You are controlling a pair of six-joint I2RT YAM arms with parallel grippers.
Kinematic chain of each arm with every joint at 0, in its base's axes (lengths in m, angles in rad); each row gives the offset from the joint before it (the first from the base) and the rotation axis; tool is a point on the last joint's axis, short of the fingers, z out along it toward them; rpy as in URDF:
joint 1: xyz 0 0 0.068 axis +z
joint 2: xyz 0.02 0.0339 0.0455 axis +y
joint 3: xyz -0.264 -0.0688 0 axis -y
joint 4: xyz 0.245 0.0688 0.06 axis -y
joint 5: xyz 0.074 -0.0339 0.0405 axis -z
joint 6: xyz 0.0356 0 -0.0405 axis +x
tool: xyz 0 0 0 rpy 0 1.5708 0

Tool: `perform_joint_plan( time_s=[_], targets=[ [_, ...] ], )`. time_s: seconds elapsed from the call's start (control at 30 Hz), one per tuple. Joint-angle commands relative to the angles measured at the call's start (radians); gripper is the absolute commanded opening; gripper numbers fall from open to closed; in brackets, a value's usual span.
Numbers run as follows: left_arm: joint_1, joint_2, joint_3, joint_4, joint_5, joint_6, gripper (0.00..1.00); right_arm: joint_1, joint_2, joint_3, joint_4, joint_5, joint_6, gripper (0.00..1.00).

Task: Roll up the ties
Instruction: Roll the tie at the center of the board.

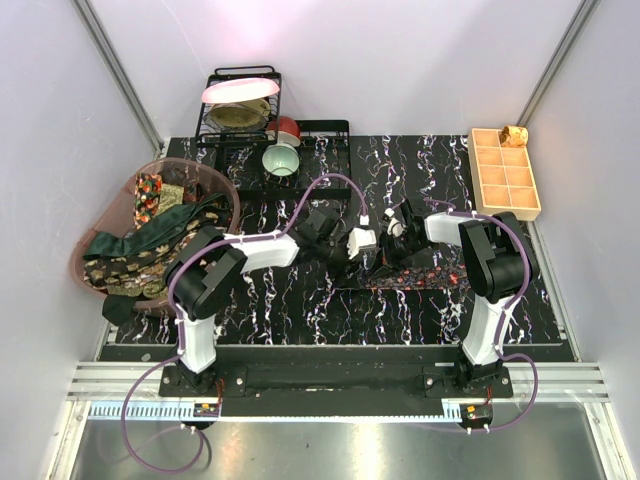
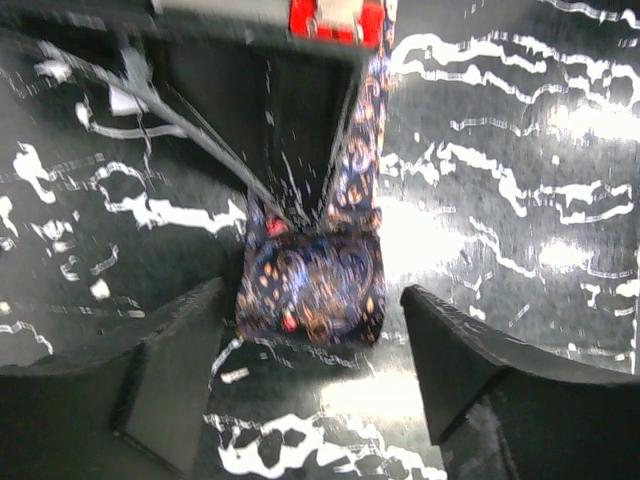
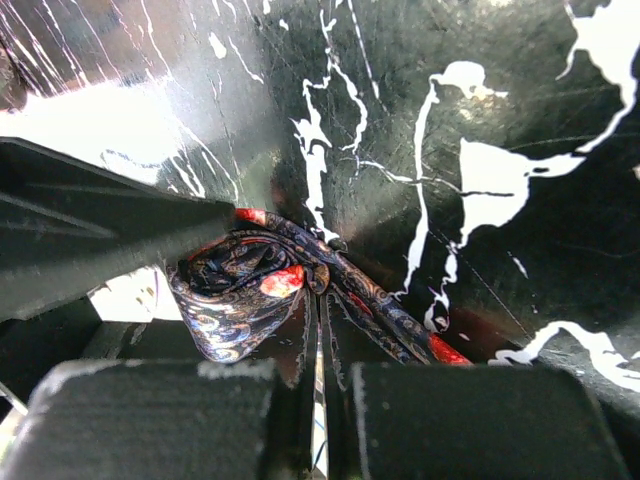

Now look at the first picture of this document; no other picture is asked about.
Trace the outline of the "dark floral red-dotted tie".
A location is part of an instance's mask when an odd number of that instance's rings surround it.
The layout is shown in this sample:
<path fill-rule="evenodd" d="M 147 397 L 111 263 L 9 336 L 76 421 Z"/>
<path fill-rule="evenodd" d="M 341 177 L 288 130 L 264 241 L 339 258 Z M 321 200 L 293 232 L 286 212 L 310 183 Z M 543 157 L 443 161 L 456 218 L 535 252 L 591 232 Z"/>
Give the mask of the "dark floral red-dotted tie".
<path fill-rule="evenodd" d="M 470 287 L 464 266 L 436 266 L 383 270 L 363 276 L 360 287 L 379 290 L 448 290 Z"/>

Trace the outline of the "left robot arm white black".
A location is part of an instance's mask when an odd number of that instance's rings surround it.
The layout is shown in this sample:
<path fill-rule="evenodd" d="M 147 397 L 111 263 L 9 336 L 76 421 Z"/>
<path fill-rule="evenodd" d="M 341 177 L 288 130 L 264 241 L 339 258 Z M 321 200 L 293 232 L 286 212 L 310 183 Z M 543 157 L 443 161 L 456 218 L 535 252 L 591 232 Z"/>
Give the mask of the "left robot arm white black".
<path fill-rule="evenodd" d="M 316 209 L 269 233 L 231 235 L 214 227 L 198 231 L 164 274 L 178 326 L 177 355 L 184 367 L 180 381 L 190 393 L 203 396 L 215 386 L 215 315 L 242 275 L 317 261 L 340 277 L 376 249 L 377 234 L 366 215 L 347 232 L 338 223 L 336 212 Z"/>

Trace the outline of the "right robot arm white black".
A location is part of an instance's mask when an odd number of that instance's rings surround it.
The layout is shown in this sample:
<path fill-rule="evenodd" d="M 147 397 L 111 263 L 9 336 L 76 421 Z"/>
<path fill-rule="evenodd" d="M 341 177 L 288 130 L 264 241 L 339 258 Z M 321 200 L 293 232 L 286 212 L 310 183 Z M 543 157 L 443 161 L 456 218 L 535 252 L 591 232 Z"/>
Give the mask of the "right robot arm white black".
<path fill-rule="evenodd" d="M 365 277 L 379 281 L 409 267 L 409 259 L 441 244 L 461 249 L 466 278 L 475 295 L 469 331 L 462 342 L 467 363 L 454 371 L 454 384 L 466 396 L 476 396 L 490 383 L 485 368 L 503 359 L 505 328 L 513 309 L 539 266 L 519 220 L 509 211 L 494 215 L 445 212 L 420 216 L 409 202 L 400 205 L 402 220 L 394 211 L 381 221 L 380 247 Z"/>

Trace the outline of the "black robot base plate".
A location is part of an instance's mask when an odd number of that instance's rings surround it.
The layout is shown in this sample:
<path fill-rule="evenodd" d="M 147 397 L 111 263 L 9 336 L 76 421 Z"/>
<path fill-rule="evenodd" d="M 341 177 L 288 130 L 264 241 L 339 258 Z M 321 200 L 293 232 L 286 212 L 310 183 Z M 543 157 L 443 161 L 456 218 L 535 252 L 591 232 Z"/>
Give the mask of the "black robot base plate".
<path fill-rule="evenodd" d="M 509 371 L 486 388 L 455 385 L 455 346 L 232 346 L 217 349 L 199 375 L 166 366 L 162 397 L 203 402 L 222 396 L 225 417 L 418 417 L 442 413 L 442 401 L 506 400 Z"/>

